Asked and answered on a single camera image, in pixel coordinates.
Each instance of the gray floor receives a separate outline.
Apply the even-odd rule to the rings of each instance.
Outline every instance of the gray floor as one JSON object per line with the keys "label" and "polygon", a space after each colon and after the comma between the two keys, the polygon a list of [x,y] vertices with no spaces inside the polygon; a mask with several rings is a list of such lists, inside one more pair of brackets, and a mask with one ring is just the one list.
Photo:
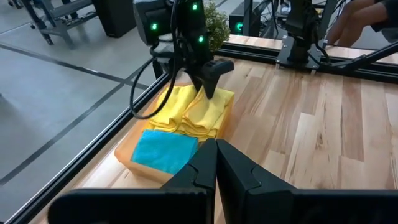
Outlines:
{"label": "gray floor", "polygon": [[[219,10],[229,14],[241,1],[227,0]],[[137,29],[112,39],[100,20],[92,19],[70,30],[76,44],[70,50],[58,37],[52,37],[55,45],[49,46],[29,22],[25,10],[0,0],[0,221],[23,206],[128,106],[129,86],[32,55],[119,80],[150,58]],[[355,47],[379,49],[386,44],[381,34],[366,29]],[[139,83],[144,88],[154,80],[149,68]]]}

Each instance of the metal table leg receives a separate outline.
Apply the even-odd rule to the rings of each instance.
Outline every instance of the metal table leg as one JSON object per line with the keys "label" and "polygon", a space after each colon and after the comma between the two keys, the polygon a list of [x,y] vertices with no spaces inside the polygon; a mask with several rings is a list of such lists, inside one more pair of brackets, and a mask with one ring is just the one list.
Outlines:
{"label": "metal table leg", "polygon": [[42,1],[42,4],[44,5],[44,8],[46,10],[48,10],[48,12],[50,12],[49,19],[54,21],[55,30],[57,32],[57,35],[61,36],[64,39],[64,41],[67,43],[69,48],[73,49],[75,47],[75,45],[73,44],[72,38],[68,34],[68,29],[67,29],[66,25],[63,24],[63,22],[60,19],[54,18],[53,14],[51,13],[52,11],[55,10],[54,6],[50,2],[50,0],[41,0],[41,1]]}
{"label": "metal table leg", "polygon": [[[21,0],[21,3],[24,5],[25,9],[27,10],[28,14],[30,15],[30,18],[32,18],[33,22],[36,24],[36,27],[38,29],[46,29],[47,26],[44,24],[44,22],[38,17],[36,12],[34,11],[32,5],[30,4],[29,0]],[[43,38],[49,43],[50,45],[53,45],[54,43],[51,40],[50,35],[48,34],[43,34],[40,32],[43,36]]]}
{"label": "metal table leg", "polygon": [[[68,4],[68,3],[70,3],[70,0],[62,0],[62,4]],[[72,19],[77,19],[77,12],[74,12],[74,13],[72,13],[72,14],[70,14],[70,17],[72,18]]]}
{"label": "metal table leg", "polygon": [[19,4],[18,0],[11,0],[11,2],[17,9],[22,9],[22,6]]}

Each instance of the green led light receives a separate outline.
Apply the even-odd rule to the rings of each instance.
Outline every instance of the green led light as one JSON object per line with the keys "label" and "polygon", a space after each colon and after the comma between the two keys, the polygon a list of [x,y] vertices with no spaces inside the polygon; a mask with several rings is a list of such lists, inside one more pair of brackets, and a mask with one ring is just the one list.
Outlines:
{"label": "green led light", "polygon": [[242,26],[243,26],[243,23],[242,23],[242,22],[239,22],[239,23],[237,23],[237,24],[235,25],[235,28],[236,28],[237,31],[242,31]]}
{"label": "green led light", "polygon": [[150,25],[151,30],[157,30],[157,23],[153,23]]}

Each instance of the yellow towel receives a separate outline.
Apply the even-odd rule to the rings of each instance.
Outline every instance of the yellow towel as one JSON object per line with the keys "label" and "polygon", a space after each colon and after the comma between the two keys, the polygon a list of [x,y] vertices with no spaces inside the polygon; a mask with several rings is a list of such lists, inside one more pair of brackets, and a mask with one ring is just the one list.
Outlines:
{"label": "yellow towel", "polygon": [[[159,96],[156,107],[166,92],[167,89]],[[212,99],[208,99],[203,88],[196,94],[193,85],[176,86],[166,105],[147,122],[145,129],[185,134],[198,138],[199,142],[216,138],[233,96],[233,92],[217,88]]]}
{"label": "yellow towel", "polygon": [[233,92],[217,88],[212,99],[208,99],[202,88],[184,111],[177,132],[196,137],[200,142],[217,137],[233,96]]}
{"label": "yellow towel", "polygon": [[[167,90],[168,88],[166,88],[159,96],[155,109],[162,103]],[[149,119],[146,129],[167,132],[176,131],[182,122],[183,112],[187,109],[188,105],[193,101],[196,95],[197,92],[193,85],[175,86],[165,106],[157,115]]]}

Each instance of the green plant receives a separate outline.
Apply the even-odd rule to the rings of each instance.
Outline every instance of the green plant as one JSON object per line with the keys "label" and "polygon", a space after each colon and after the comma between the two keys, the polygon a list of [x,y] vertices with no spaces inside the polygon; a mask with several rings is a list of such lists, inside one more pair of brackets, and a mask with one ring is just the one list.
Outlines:
{"label": "green plant", "polygon": [[205,17],[210,50],[215,52],[229,39],[228,16],[224,12],[219,12],[216,3],[210,0],[205,4]]}

